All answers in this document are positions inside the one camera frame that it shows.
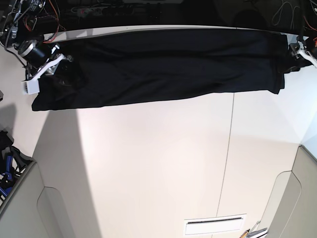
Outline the grey divider panel left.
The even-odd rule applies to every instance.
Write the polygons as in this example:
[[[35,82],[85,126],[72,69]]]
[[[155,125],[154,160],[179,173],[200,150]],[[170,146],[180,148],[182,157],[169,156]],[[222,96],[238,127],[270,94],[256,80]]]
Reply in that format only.
[[[44,185],[32,162],[0,206],[2,238],[74,238],[61,193]]]

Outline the black table slot strip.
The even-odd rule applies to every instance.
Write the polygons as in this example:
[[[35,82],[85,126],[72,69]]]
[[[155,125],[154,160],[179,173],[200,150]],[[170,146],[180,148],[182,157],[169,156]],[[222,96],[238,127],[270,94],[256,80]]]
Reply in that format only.
[[[225,222],[225,221],[235,221],[235,220],[242,220],[242,217],[237,217],[237,218],[228,218],[228,219],[216,219],[216,220],[199,220],[199,221],[190,221],[187,222],[188,224],[200,224],[200,223],[214,223],[214,222]]]

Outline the black T-shirt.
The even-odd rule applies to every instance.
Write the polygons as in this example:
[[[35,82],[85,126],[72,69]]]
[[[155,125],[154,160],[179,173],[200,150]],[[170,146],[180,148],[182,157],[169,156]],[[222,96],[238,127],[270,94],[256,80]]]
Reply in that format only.
[[[256,30],[127,32],[60,43],[64,60],[40,78],[33,111],[100,108],[269,91],[285,86],[286,35]]]

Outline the blue and black clamps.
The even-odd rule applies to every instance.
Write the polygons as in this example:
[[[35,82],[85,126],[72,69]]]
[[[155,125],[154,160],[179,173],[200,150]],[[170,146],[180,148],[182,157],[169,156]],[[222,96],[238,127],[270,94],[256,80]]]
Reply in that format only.
[[[0,201],[4,202],[33,159],[13,145],[8,132],[0,132]]]

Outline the grey divider panel right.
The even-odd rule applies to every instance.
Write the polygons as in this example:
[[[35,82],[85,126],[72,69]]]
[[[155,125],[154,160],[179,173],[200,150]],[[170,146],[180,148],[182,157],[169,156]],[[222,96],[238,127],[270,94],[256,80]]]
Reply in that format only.
[[[259,229],[267,238],[317,236],[317,159],[298,148],[291,171],[280,173],[265,208]]]

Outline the grey divider panel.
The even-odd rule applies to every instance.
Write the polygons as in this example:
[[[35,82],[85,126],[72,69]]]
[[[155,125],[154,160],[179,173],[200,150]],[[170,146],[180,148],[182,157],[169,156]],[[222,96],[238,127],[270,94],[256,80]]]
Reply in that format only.
[[[74,238],[61,193],[44,185],[32,162],[0,206],[2,238]]]
[[[267,238],[317,236],[317,159],[298,148],[291,171],[280,173],[265,208],[259,229]]]

